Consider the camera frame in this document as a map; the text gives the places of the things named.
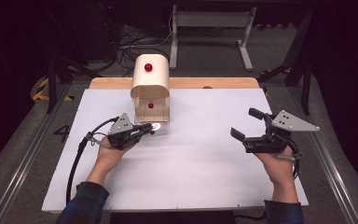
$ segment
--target white paper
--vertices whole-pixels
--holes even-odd
[[[170,90],[171,118],[164,135],[144,135],[105,181],[110,192],[104,210],[233,209],[264,206],[272,184],[263,165],[230,135],[261,136],[265,122],[248,115],[250,107],[271,113],[262,90]],[[43,211],[65,207],[66,185],[78,144],[104,121],[134,108],[128,90],[86,90],[52,177]],[[101,128],[107,133],[112,123]],[[98,146],[87,144],[72,186],[85,181]],[[299,200],[308,201],[296,180]]]

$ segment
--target triangular metal plate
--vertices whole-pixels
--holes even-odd
[[[122,114],[120,118],[112,125],[109,134],[122,133],[132,130],[131,121],[126,113]]]
[[[313,124],[306,122],[303,119],[281,111],[276,118],[272,121],[272,126],[284,129],[289,132],[318,132],[320,128]]]

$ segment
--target table surface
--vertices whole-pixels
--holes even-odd
[[[83,94],[50,182],[43,211],[60,212],[64,208],[66,180],[84,133],[123,112],[133,118],[130,80],[117,77],[92,80],[90,90]],[[129,151],[111,172],[105,182],[110,196],[104,211],[232,210],[263,206],[263,200],[272,194],[269,177],[261,162],[245,153],[241,142],[232,138],[229,130],[234,127],[249,137],[262,135],[264,121],[248,116],[247,111],[256,107],[270,113],[269,105],[253,78],[222,80],[171,78],[172,86],[183,82],[186,89],[180,89],[184,86],[179,85],[170,90],[169,132],[144,136],[136,149]],[[240,84],[251,88],[238,88]],[[215,89],[197,90],[204,85]],[[108,129],[102,127],[100,132],[107,133]],[[74,183],[85,180],[95,162],[97,149],[87,145]],[[308,204],[299,179],[296,188],[302,204]],[[72,197],[75,193],[76,184],[72,187]]]

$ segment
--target red ball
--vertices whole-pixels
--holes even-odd
[[[145,70],[146,72],[151,72],[153,70],[153,66],[151,63],[145,64]]]

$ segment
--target metal bracket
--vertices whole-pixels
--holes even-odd
[[[296,160],[299,160],[299,159],[303,158],[304,154],[303,153],[297,153],[297,154],[293,154],[293,155],[290,155],[290,156],[285,156],[285,155],[279,154],[279,155],[276,155],[275,157],[279,158],[279,159],[287,160],[287,161],[296,161]]]
[[[321,130],[318,126],[299,119],[284,110],[272,120],[272,126],[289,132],[318,132]]]
[[[109,134],[123,133],[132,130],[131,121],[126,113],[123,113],[120,118],[112,125]]]

